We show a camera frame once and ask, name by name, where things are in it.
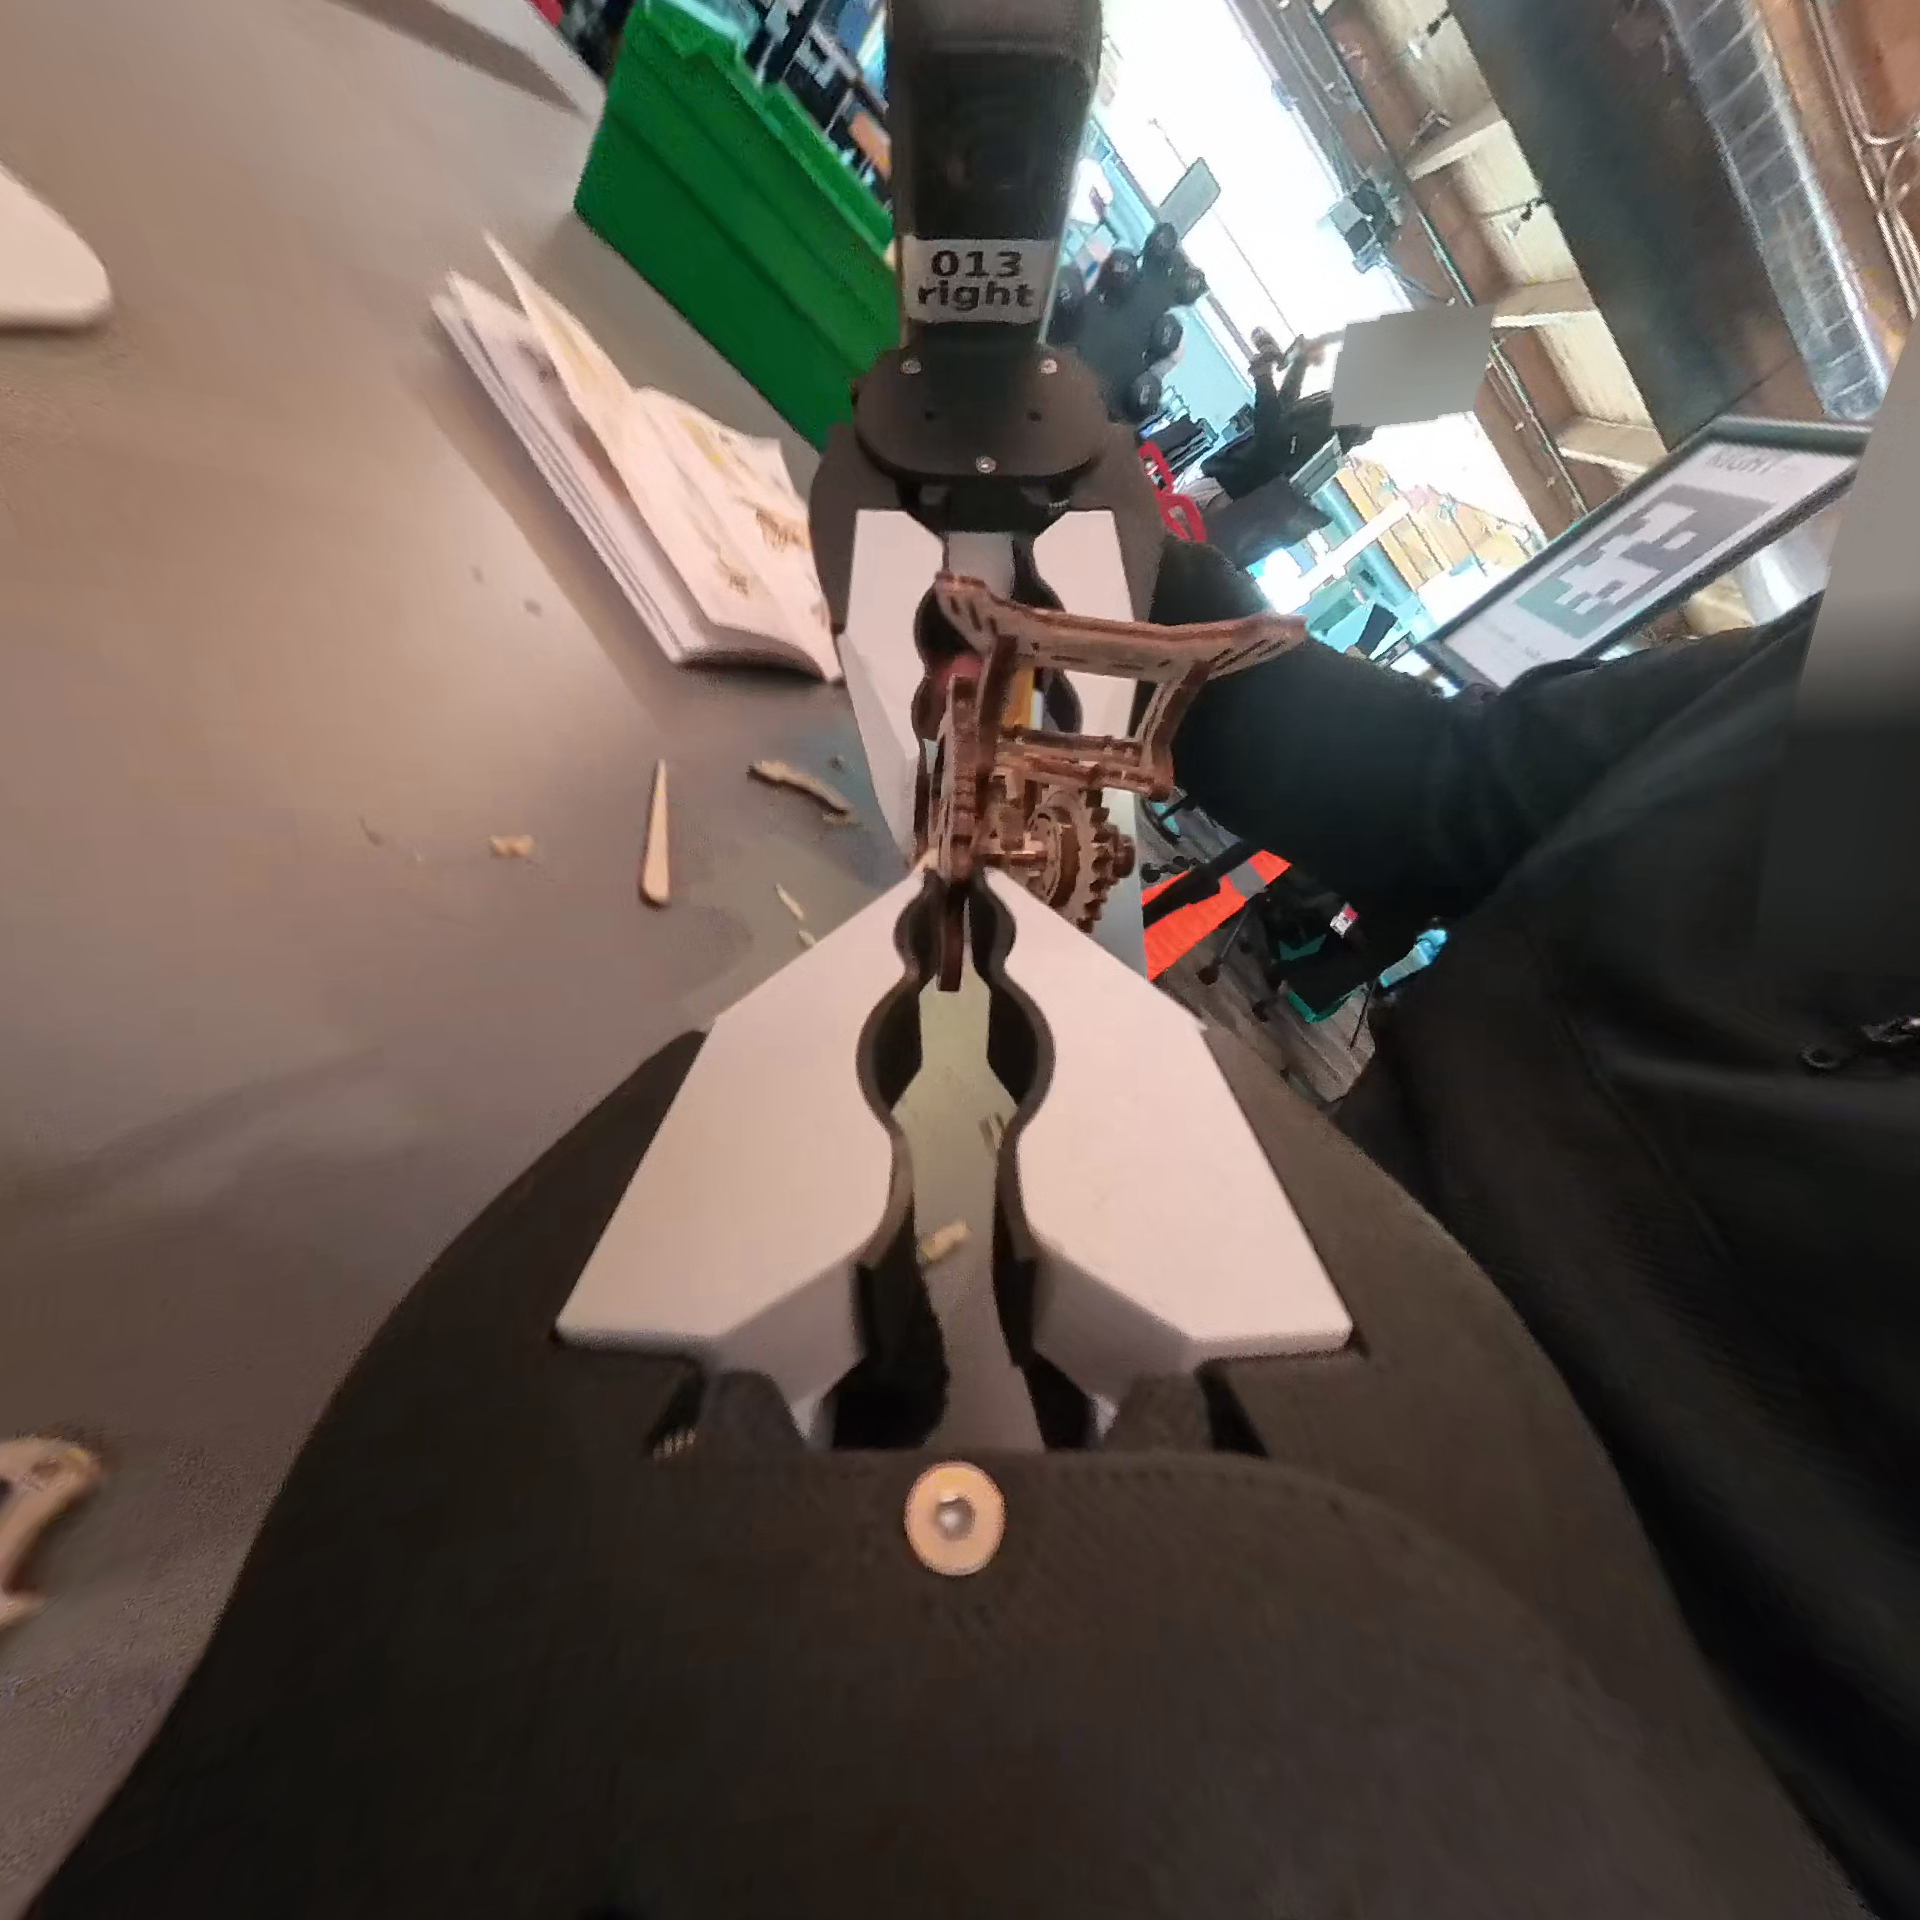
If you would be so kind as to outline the person's right forearm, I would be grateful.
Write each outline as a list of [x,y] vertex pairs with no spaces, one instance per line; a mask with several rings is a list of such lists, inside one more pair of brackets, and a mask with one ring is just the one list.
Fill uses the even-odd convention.
[[1539,836],[1500,702],[1448,698],[1328,649],[1291,617],[1280,628],[1278,653],[1188,702],[1177,789],[1363,926],[1473,913]]

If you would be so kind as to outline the stacked green plastic bins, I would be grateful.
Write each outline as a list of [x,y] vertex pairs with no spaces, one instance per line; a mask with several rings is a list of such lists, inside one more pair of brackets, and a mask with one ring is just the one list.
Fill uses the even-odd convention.
[[576,214],[818,452],[899,348],[889,208],[682,2],[632,6]]

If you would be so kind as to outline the brown wooden model assembly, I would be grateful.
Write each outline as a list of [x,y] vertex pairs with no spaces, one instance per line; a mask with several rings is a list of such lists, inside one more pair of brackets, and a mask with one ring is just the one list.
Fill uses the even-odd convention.
[[[940,885],[940,991],[962,982],[969,905],[989,873],[1090,933],[1136,868],[1136,836],[1107,797],[1173,797],[1175,731],[1196,695],[1310,637],[1299,617],[1275,611],[1200,626],[1107,622],[1034,608],[955,570],[932,579],[923,628],[916,854]],[[1045,682],[1068,675],[1142,682],[1142,718],[1122,731],[1045,720]]]

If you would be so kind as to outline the wooden book stand white base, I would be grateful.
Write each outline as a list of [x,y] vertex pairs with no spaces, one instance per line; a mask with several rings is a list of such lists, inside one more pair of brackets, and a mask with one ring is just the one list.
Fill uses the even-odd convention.
[[4,338],[83,335],[108,323],[103,259],[30,181],[4,165]]

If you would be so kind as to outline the open instruction booklet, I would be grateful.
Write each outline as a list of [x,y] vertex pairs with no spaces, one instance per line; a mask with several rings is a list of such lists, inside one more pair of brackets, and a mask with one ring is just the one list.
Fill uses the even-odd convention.
[[490,253],[512,294],[449,272],[433,314],[662,658],[841,686],[781,445],[628,383],[499,241]]

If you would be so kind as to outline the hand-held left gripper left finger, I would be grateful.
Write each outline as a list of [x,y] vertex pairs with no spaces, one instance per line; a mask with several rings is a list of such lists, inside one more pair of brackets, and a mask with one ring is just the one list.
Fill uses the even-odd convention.
[[554,1334],[759,1372],[798,1418],[928,1417],[928,1277],[899,1102],[923,1067],[913,873],[714,1018]]

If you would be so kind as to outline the small d-shaped wooden piece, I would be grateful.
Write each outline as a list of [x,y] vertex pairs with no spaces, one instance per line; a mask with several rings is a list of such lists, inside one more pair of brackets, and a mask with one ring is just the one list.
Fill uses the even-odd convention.
[[43,1596],[25,1587],[43,1533],[103,1484],[103,1463],[64,1437],[4,1439],[4,1632],[35,1617]]

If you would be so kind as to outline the silver ventilation duct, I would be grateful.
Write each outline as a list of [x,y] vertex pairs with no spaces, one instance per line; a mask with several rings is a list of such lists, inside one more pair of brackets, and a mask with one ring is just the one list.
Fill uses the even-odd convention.
[[1887,348],[1763,2],[1661,9],[1814,400],[1829,419],[1871,419],[1887,389]]

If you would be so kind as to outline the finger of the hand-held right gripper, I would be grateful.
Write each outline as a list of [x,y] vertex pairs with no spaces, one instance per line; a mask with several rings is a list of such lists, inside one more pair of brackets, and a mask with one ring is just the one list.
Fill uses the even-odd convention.
[[859,510],[848,622],[839,658],[882,822],[906,862],[918,859],[923,689],[918,611],[943,570],[943,544],[900,510]]
[[1077,617],[1142,617],[1116,510],[1068,510],[1018,544],[1018,604]]

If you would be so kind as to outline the framed black-white marker sign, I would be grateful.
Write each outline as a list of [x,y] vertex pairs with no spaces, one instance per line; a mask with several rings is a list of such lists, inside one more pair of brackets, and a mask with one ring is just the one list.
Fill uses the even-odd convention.
[[1711,419],[1412,653],[1459,689],[1600,658],[1835,507],[1866,439],[1871,423]]

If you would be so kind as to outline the person's black clothing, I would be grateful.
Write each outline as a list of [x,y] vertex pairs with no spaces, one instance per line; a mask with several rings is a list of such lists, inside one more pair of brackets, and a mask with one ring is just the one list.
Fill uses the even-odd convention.
[[1874,1916],[1915,1916],[1915,972],[1759,944],[1814,608],[1496,698],[1341,675],[1395,1166],[1597,1425],[1693,1635]]

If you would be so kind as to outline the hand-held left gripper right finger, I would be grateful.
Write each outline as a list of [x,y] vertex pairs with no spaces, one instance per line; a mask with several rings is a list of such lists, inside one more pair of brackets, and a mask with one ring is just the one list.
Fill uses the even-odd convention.
[[1116,1413],[1150,1377],[1341,1353],[1354,1312],[1208,1027],[1000,873],[980,923],[1038,1043],[1006,1139],[1034,1357]]

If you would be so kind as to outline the black dumbbell rack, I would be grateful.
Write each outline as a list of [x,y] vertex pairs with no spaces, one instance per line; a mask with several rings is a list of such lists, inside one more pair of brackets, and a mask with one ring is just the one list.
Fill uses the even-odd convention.
[[1139,247],[1116,247],[1097,267],[1064,261],[1045,340],[1072,350],[1105,394],[1107,419],[1139,429],[1164,409],[1164,383],[1187,345],[1187,311],[1208,294],[1208,272],[1162,222]]

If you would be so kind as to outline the orange traffic cone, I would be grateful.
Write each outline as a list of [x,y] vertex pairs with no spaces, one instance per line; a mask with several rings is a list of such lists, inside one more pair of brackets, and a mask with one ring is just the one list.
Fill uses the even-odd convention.
[[1164,978],[1183,958],[1228,933],[1287,873],[1271,850],[1225,854],[1142,886],[1142,972]]

